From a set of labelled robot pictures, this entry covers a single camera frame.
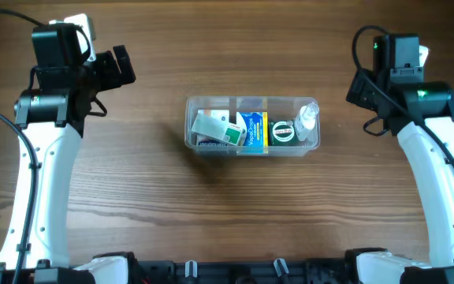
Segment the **clear plastic bottle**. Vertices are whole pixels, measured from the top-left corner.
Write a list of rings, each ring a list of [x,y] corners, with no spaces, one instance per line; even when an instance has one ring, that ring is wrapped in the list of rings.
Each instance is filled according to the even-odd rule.
[[[317,103],[309,103],[302,106],[294,120],[294,128],[299,141],[305,141],[316,126],[319,114]]]

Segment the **green Zam-Buk ointment box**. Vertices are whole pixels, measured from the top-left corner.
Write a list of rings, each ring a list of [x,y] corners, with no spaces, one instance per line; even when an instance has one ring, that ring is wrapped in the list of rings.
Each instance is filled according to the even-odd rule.
[[[292,120],[270,121],[269,145],[270,146],[296,146],[298,139]]]

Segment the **blue VapoDrops box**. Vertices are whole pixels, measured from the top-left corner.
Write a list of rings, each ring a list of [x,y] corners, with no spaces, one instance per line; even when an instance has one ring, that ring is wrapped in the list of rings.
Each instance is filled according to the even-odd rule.
[[[239,112],[236,122],[245,130],[241,153],[245,155],[265,155],[268,153],[268,113]]]

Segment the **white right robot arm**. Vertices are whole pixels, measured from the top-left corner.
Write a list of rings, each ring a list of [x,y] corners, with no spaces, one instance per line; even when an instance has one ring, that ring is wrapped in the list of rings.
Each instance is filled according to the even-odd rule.
[[[428,50],[412,34],[377,27],[372,69],[361,66],[346,100],[372,110],[393,134],[411,166],[429,237],[429,261],[421,263],[381,248],[358,248],[346,257],[357,283],[454,283],[454,91],[427,82]]]

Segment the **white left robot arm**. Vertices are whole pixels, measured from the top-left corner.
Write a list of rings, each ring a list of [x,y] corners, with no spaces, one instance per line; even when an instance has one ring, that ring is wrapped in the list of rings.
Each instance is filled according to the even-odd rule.
[[[97,94],[135,81],[125,46],[95,52],[84,14],[33,29],[32,79],[14,104],[20,163],[13,212],[0,251],[0,270],[34,269],[43,261],[68,267],[66,215],[73,165]]]

